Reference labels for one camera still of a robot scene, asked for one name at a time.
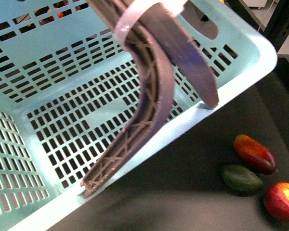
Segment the black table surface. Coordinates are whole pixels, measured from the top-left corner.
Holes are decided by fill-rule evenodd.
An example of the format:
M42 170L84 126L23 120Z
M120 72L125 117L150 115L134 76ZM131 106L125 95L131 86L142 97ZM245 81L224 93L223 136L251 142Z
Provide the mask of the black table surface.
M276 156L263 189L240 196L220 178L224 164L244 163L233 149L246 134ZM263 206L265 191L289 182L289 93L269 74L50 231L289 231Z

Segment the black metal frame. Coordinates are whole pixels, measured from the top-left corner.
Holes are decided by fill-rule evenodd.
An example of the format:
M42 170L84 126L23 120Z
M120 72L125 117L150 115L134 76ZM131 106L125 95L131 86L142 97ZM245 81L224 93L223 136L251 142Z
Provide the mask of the black metal frame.
M230 7L255 29L260 25L259 19L243 0L227 0ZM278 51L289 35L289 0L280 0L268 23L261 27L262 33Z

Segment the mango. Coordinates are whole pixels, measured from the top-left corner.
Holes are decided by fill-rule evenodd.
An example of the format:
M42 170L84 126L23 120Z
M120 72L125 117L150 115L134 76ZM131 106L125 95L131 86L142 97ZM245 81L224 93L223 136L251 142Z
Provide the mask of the mango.
M223 181L232 189L242 193L256 193L263 187L255 173L240 165L225 165L221 169Z
M270 150L246 135L238 135L234 148L239 157L253 170L271 175L277 170L276 159Z

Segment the white band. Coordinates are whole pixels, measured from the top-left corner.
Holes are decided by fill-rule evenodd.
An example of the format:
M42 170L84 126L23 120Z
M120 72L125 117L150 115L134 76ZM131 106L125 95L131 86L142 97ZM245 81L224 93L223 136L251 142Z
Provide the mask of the white band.
M162 3L164 7L175 17L184 9L187 0L135 0L129 5L123 15L119 18L114 30L114 37L120 45L124 46L125 39L139 20L139 18L153 5Z

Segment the green mango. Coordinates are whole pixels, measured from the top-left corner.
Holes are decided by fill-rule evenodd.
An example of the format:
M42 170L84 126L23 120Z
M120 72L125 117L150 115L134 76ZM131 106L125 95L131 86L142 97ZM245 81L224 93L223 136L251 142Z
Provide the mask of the green mango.
M222 167L222 179L232 189L243 193L256 193L263 181L255 173L240 165Z

